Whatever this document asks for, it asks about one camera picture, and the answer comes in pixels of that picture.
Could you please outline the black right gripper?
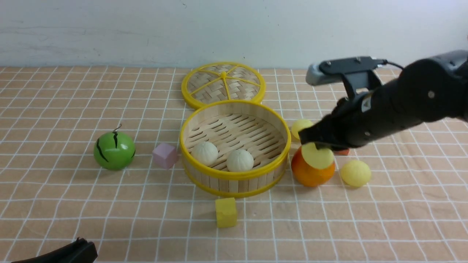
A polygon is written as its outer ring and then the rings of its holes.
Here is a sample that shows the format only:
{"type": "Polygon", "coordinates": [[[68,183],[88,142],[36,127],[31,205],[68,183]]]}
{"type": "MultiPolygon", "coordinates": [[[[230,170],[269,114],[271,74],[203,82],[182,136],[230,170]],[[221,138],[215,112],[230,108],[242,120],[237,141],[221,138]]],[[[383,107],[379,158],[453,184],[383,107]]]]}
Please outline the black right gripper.
{"type": "Polygon", "coordinates": [[[314,143],[318,149],[333,151],[361,148],[421,124],[420,118],[401,105],[405,96],[398,91],[397,82],[388,82],[354,99],[339,100],[321,121],[299,131],[301,144],[314,143]]]}

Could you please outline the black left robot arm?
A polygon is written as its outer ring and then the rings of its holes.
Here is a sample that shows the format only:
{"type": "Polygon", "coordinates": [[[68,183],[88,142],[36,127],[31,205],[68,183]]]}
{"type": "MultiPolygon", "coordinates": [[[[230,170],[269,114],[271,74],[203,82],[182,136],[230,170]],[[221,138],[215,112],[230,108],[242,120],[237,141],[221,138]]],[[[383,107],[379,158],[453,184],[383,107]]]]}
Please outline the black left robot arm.
{"type": "Polygon", "coordinates": [[[98,253],[95,243],[85,238],[77,238],[64,247],[17,263],[93,263],[96,258],[98,253]]]}

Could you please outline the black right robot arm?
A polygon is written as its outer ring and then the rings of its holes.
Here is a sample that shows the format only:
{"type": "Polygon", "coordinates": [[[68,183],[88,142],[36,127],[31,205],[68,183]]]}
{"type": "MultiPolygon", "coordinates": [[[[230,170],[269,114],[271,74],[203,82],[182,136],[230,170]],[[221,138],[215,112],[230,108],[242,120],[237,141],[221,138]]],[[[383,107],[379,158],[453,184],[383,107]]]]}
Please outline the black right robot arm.
{"type": "Polygon", "coordinates": [[[369,56],[312,64],[306,83],[341,82],[346,96],[312,127],[298,132],[302,145],[341,151],[360,148],[421,123],[467,121],[467,51],[454,50],[402,68],[383,84],[374,72],[390,61],[369,56]]]}

